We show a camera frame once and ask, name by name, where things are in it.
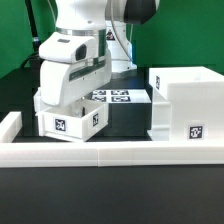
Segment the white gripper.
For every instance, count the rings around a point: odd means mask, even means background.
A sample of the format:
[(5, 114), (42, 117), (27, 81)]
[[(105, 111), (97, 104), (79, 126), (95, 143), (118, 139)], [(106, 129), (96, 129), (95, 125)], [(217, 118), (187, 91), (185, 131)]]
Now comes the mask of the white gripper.
[[(51, 107), (64, 107), (111, 79), (106, 35), (72, 36), (54, 32), (39, 48), (41, 97)], [(78, 117), (86, 115), (81, 107)]]

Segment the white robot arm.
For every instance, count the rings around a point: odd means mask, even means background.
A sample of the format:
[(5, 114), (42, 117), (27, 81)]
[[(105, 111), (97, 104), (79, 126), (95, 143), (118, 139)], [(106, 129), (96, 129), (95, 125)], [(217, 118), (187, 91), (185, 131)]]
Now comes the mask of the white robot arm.
[(65, 107), (107, 84), (111, 52), (106, 22), (143, 24), (157, 12), (160, 0), (55, 0), (56, 31), (39, 47), (43, 60), (37, 112)]

